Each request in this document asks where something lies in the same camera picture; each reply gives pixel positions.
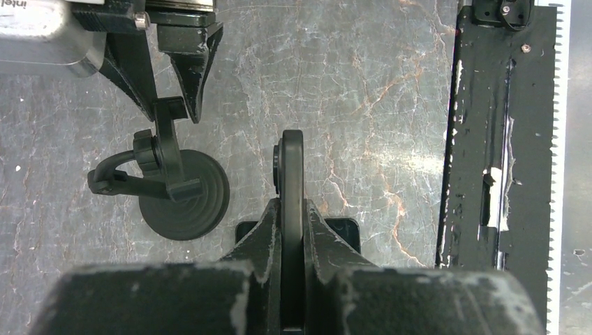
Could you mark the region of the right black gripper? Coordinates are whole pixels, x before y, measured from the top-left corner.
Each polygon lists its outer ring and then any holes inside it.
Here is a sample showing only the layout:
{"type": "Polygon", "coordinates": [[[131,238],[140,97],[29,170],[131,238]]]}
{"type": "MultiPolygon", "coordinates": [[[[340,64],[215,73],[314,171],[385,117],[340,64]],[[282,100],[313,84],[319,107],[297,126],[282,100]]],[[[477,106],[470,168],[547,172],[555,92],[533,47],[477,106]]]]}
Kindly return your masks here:
{"type": "Polygon", "coordinates": [[[150,121],[155,120],[152,105],[158,96],[143,30],[160,24],[158,50],[169,56],[195,124],[201,120],[205,82],[223,37],[223,24],[215,22],[217,8],[216,1],[198,0],[71,2],[72,14],[83,28],[108,33],[99,73],[131,98],[150,121]]]}

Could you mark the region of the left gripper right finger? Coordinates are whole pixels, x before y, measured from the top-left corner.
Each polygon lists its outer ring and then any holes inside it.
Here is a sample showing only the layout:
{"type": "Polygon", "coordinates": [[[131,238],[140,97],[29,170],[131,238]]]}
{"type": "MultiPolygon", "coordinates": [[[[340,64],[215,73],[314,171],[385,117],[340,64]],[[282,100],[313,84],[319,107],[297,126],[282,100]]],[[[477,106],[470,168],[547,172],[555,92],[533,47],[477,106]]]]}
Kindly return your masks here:
{"type": "Polygon", "coordinates": [[[313,201],[306,201],[305,211],[305,333],[349,334],[348,316],[355,311],[359,297],[352,274],[375,264],[329,227],[313,201]]]}

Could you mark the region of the black smartphone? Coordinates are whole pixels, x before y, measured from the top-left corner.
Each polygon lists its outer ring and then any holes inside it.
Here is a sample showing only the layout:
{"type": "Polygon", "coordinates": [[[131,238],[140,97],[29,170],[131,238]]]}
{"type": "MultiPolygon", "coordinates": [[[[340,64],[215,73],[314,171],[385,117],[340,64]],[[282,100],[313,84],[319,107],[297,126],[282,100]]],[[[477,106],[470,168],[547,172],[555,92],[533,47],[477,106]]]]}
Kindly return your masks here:
{"type": "Polygon", "coordinates": [[[274,185],[280,199],[282,334],[304,329],[305,270],[303,240],[304,144],[301,130],[285,130],[273,157],[274,185]]]}

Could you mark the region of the black round-base phone stand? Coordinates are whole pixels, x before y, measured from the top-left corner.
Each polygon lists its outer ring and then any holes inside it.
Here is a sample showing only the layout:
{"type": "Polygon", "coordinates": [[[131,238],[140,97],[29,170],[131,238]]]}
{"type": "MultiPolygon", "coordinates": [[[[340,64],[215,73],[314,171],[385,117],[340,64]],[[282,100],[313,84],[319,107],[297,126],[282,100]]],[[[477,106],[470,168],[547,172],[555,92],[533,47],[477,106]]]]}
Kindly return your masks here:
{"type": "Polygon", "coordinates": [[[138,197],[143,219],[166,239],[198,239],[227,211],[228,177],[211,156],[179,148],[175,120],[188,116],[181,97],[160,98],[153,107],[156,133],[135,133],[131,150],[106,158],[88,173],[88,186],[98,195],[138,197]]]}

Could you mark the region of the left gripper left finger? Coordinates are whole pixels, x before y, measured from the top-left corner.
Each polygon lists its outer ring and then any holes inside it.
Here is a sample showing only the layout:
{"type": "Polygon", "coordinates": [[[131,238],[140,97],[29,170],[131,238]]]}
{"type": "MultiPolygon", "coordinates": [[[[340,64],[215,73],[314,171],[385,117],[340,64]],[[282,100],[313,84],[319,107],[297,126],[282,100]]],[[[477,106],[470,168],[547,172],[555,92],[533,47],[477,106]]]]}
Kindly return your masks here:
{"type": "Polygon", "coordinates": [[[244,280],[230,309],[236,334],[280,334],[280,200],[267,203],[257,224],[222,261],[242,267],[244,280]]]}

